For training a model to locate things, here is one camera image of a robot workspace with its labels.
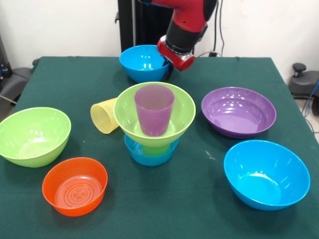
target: table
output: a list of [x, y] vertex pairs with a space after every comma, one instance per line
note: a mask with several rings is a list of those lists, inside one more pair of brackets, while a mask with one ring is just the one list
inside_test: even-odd
[[[310, 239], [319, 238], [319, 145], [270, 58], [200, 58], [169, 81], [193, 97], [197, 113], [180, 138], [173, 158], [159, 167], [135, 163], [120, 128], [100, 133], [90, 119], [92, 104], [118, 96], [134, 84], [118, 58], [43, 57], [15, 111], [54, 107], [71, 119], [62, 154], [42, 168], [0, 160], [0, 232], [4, 239]], [[231, 191], [224, 172], [227, 150], [239, 140], [215, 132], [200, 103], [209, 92], [237, 86], [266, 96], [277, 121], [256, 137], [294, 151], [307, 165], [312, 186], [298, 204], [276, 212], [253, 210]], [[107, 169], [109, 183], [101, 205], [70, 218], [43, 198], [45, 174], [58, 162], [92, 157]]]

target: bowl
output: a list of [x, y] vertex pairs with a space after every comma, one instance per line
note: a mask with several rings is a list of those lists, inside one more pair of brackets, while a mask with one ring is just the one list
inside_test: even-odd
[[29, 108], [0, 123], [0, 155], [24, 167], [42, 167], [64, 149], [71, 131], [69, 117], [54, 108]]
[[[142, 132], [134, 102], [135, 92], [139, 88], [151, 84], [166, 86], [175, 95], [168, 129], [161, 136], [148, 136]], [[146, 82], [131, 86], [118, 96], [114, 106], [115, 120], [120, 128], [132, 140], [142, 145], [144, 154], [147, 156], [168, 152], [170, 144], [180, 138], [191, 125], [195, 114], [196, 107], [191, 96], [183, 89], [163, 82]]]
[[59, 213], [78, 217], [90, 213], [101, 203], [108, 175], [92, 158], [71, 158], [53, 167], [45, 176], [42, 193]]
[[125, 145], [130, 151], [130, 154], [132, 158], [134, 159], [134, 161], [144, 166], [159, 166], [161, 164], [166, 163], [167, 161], [170, 160], [170, 158], [174, 154], [175, 149], [178, 145], [178, 139], [177, 139], [170, 144], [169, 151], [167, 153], [164, 153], [158, 156], [147, 156], [147, 155], [144, 155], [141, 144], [136, 143], [126, 134], [125, 134], [124, 140], [125, 140]]
[[169, 69], [169, 64], [163, 66], [164, 61], [156, 45], [134, 46], [120, 56], [126, 73], [137, 83], [161, 81]]
[[273, 104], [245, 88], [214, 90], [204, 97], [201, 108], [213, 128], [230, 138], [255, 137], [268, 130], [276, 120]]
[[225, 156], [224, 170], [238, 198], [258, 210], [291, 206], [310, 188], [310, 175], [301, 159], [273, 142], [248, 140], [236, 144]]

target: green bowl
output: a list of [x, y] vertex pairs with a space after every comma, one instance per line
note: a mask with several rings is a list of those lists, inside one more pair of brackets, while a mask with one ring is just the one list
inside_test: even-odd
[[[147, 85], [158, 84], [170, 88], [175, 101], [167, 132], [161, 136], [148, 136], [141, 130], [136, 106], [135, 92]], [[169, 145], [180, 138], [195, 118], [196, 107], [192, 97], [183, 89], [163, 82], [146, 82], [124, 90], [114, 105], [114, 115], [121, 129], [135, 142], [143, 146], [144, 154], [160, 155], [168, 151]]]
[[29, 108], [0, 123], [0, 155], [12, 163], [37, 168], [64, 149], [71, 131], [69, 117], [53, 108]]

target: blue bowl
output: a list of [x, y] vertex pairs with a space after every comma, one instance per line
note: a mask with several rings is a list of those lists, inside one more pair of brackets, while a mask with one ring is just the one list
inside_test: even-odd
[[125, 134], [125, 145], [129, 149], [130, 154], [135, 162], [144, 166], [159, 166], [166, 163], [174, 154], [178, 144], [178, 139], [170, 144], [169, 151], [159, 156], [145, 156], [141, 144], [135, 142]]
[[238, 198], [258, 210], [286, 208], [304, 198], [310, 188], [310, 175], [301, 159], [268, 141], [233, 146], [225, 156], [224, 170]]
[[169, 64], [163, 66], [164, 61], [156, 45], [134, 46], [120, 56], [126, 73], [137, 83], [161, 81], [169, 68]]

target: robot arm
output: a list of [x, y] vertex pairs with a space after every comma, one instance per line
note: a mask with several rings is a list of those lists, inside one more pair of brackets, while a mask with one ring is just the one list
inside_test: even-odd
[[218, 0], [139, 0], [145, 4], [174, 9], [167, 33], [158, 42], [158, 50], [180, 71], [194, 62], [192, 50], [206, 29]]

